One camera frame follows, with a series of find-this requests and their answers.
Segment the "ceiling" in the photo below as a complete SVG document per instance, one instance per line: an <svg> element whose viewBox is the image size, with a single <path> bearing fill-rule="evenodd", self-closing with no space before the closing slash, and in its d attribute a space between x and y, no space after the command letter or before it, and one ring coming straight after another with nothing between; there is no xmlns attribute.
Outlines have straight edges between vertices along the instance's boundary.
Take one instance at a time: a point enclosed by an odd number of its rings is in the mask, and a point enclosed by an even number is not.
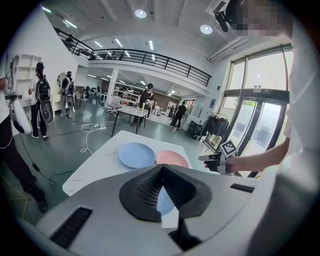
<svg viewBox="0 0 320 256"><path fill-rule="evenodd" d="M216 18L206 13L210 4L218 0L46 0L42 6L54 27L72 34L94 49L118 48L115 38L124 48L161 53L169 44L185 46L209 57L237 37L233 30L223 33ZM143 9L147 16L137 18L135 10ZM77 28L66 27L66 19ZM200 31L203 24L213 32Z"/></svg>
<svg viewBox="0 0 320 256"><path fill-rule="evenodd" d="M112 68L89 68L87 73L99 78L105 78L109 80L110 78L107 77L107 75L112 75ZM176 97L185 97L189 95L198 96L198 93L182 85L148 74L141 74L128 70L119 70L117 76L118 82L123 81L126 84L135 85L137 83L140 83L140 80L143 80L146 84L152 83L155 92L169 94L171 91L175 91L173 95Z"/></svg>

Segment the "table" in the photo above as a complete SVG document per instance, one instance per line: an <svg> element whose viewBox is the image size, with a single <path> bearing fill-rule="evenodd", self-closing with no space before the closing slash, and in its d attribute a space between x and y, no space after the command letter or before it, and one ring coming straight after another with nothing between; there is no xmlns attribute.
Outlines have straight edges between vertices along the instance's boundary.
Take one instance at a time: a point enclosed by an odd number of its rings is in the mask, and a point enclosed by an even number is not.
<svg viewBox="0 0 320 256"><path fill-rule="evenodd" d="M93 155L68 178L62 185L62 190L68 196L72 196L92 182L130 171L134 172L134 170L122 164L118 158L118 151L121 145L131 142L143 143L150 147L155 154L162 150L174 151L183 156L189 164L189 168L192 169L191 163L182 146L121 130L94 152ZM179 211L177 208L173 208L172 211L161 217L162 227L178 227L178 217Z"/></svg>
<svg viewBox="0 0 320 256"><path fill-rule="evenodd" d="M148 114L148 110L145 110L145 109L142 110L141 108L136 108L133 106L123 106L121 108L117 108L111 137L114 136L114 132L115 132L115 128L116 128L116 124L117 124L117 120L118 120L118 116L119 116L120 112L125 113L127 115L130 115L129 123L130 123L131 116L138 117L138 121L136 122L136 128L135 128L135 134L138 134L139 120L140 120L140 118L143 118L144 116L146 116ZM144 128L146 128L146 118L144 119Z"/></svg>

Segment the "green floor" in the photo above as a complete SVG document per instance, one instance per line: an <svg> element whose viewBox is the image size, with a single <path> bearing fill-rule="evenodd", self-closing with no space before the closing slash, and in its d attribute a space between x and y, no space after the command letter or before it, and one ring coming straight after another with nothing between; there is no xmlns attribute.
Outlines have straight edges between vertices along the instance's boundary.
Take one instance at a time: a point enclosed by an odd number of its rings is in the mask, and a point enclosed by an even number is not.
<svg viewBox="0 0 320 256"><path fill-rule="evenodd" d="M31 135L22 134L24 145L29 152L32 160L40 168L40 171L47 177L52 174L59 174L66 171L75 171L87 158L90 157L88 151L81 153L80 150L86 147L85 133L79 131L83 122L86 123L101 123L105 121L114 121L115 117L106 113L106 109L87 104L86 108L75 112L73 120L61 117L59 114L54 120L47 124L47 135L49 140L34 139ZM115 128L114 134L121 130L135 132L135 127L130 127L128 124L129 116L124 114L119 115L121 119ZM88 146L92 153L98 150L104 143L111 138L112 123L106 124L108 127L104 130L95 131L88 136ZM146 127L143 125L138 130L138 134L156 139L159 141L180 145L184 148L186 155L189 158L192 168L200 171L207 171L202 162L198 161L198 156L203 155L207 147L200 141L192 139L185 131L177 129L158 122L146 121ZM57 182L56 186L49 186L48 180L42 177L32 167L32 162L29 159L19 135L14 137L15 144L23 159L30 167L31 172L37 177L37 184L41 187L46 195L48 208L51 209L68 196L63 192L62 185L71 175L71 173L54 176L53 179ZM1 175L5 181L9 182L14 188L22 191L19 181L14 177L5 163L2 164ZM14 190L2 181L4 190L8 194L8 198L16 196ZM15 215L21 217L24 210L24 201L15 200L10 203ZM30 197L25 210L24 219L35 225L41 218L37 203Z"/></svg>

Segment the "black railing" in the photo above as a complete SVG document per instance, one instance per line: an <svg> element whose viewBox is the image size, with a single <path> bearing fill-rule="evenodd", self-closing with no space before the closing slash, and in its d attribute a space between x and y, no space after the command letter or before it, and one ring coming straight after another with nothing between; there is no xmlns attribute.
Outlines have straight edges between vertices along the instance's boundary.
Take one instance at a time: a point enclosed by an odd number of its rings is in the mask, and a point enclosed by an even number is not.
<svg viewBox="0 0 320 256"><path fill-rule="evenodd" d="M203 86L208 86L209 79L211 78L211 75L201 71L200 69L174 58L154 52L134 49L112 48L94 50L85 43L69 36L63 31L57 28L55 30L71 53L82 56L89 61L110 60L145 64L184 76Z"/></svg>

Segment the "white column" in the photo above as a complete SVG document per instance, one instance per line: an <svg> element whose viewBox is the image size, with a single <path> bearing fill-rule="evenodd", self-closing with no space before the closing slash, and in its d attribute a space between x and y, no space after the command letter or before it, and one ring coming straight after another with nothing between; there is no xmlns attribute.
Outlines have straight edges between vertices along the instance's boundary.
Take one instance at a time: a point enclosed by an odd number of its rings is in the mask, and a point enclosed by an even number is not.
<svg viewBox="0 0 320 256"><path fill-rule="evenodd" d="M112 98L111 95L114 93L117 77L118 77L118 69L114 68L112 71L110 82L109 82L108 95L106 97L107 105L111 103L111 98Z"/></svg>

